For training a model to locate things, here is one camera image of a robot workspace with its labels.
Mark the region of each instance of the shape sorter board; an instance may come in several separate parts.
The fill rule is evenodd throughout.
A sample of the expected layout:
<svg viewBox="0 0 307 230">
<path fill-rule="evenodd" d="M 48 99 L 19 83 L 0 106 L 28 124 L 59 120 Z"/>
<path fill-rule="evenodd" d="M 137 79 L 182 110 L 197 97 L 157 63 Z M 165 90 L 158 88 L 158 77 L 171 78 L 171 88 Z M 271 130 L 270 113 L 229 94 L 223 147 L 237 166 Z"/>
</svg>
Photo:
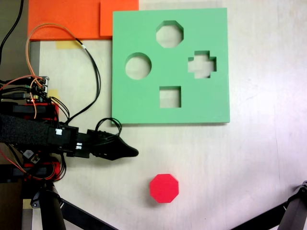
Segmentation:
<svg viewBox="0 0 307 230">
<path fill-rule="evenodd" d="M 172 25 L 182 41 L 165 48 L 156 33 Z M 205 78 L 188 62 L 207 55 L 214 69 Z M 148 59 L 142 79 L 128 76 L 130 58 Z M 161 107 L 162 90 L 176 90 L 176 107 Z M 227 9 L 117 11 L 113 13 L 112 116 L 124 124 L 229 122 Z"/>
</svg>

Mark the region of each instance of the red octagon block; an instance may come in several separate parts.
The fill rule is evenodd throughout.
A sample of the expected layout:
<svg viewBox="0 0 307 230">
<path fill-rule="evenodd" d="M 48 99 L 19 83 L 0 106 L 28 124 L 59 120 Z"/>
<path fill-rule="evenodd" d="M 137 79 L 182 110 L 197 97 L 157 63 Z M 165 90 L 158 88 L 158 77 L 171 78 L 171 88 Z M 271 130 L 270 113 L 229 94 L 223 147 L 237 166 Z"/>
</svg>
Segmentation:
<svg viewBox="0 0 307 230">
<path fill-rule="evenodd" d="M 158 174 L 149 184 L 150 195 L 158 203 L 171 203 L 179 194 L 178 180 L 171 174 Z"/>
</svg>

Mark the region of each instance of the black tripod leg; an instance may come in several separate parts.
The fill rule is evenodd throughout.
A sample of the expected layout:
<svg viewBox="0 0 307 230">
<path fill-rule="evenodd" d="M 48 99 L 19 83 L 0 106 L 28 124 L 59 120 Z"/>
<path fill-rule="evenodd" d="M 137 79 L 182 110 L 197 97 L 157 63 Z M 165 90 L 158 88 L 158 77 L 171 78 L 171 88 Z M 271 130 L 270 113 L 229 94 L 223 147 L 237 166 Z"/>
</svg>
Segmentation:
<svg viewBox="0 0 307 230">
<path fill-rule="evenodd" d="M 270 230 L 281 222 L 287 202 L 251 219 L 232 230 Z"/>
<path fill-rule="evenodd" d="M 298 196 L 289 203 L 278 230 L 303 230 L 306 217 L 306 202 Z"/>
<path fill-rule="evenodd" d="M 65 220 L 83 230 L 118 230 L 64 199 L 61 209 Z"/>
<path fill-rule="evenodd" d="M 59 198 L 50 191 L 43 191 L 39 196 L 43 230 L 66 230 Z"/>
</svg>

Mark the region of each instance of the orange foam board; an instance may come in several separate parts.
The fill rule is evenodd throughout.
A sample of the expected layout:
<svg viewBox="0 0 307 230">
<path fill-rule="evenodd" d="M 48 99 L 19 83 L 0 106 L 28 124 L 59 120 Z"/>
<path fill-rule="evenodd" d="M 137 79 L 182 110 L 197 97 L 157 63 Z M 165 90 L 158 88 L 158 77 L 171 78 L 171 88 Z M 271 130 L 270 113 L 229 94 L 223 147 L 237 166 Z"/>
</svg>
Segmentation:
<svg viewBox="0 0 307 230">
<path fill-rule="evenodd" d="M 113 12 L 138 11 L 139 0 L 101 0 L 100 3 L 100 36 L 103 39 L 112 39 Z"/>
<path fill-rule="evenodd" d="M 28 34 L 42 23 L 58 23 L 66 26 L 81 40 L 110 39 L 113 11 L 130 11 L 138 8 L 138 0 L 29 0 Z M 63 29 L 48 26 L 38 29 L 31 40 L 73 38 Z"/>
</svg>

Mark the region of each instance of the yellow tape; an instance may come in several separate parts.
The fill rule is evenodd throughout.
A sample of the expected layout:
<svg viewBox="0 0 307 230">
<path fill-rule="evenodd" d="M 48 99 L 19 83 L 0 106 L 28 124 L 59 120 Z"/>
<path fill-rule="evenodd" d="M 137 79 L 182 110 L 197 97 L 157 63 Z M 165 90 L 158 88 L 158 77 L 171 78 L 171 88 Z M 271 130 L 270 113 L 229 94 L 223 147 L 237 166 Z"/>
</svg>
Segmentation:
<svg viewBox="0 0 307 230">
<path fill-rule="evenodd" d="M 59 91 L 58 90 L 48 90 L 48 97 L 56 97 L 59 99 Z"/>
<path fill-rule="evenodd" d="M 57 49 L 82 49 L 77 41 L 56 41 Z"/>
</svg>

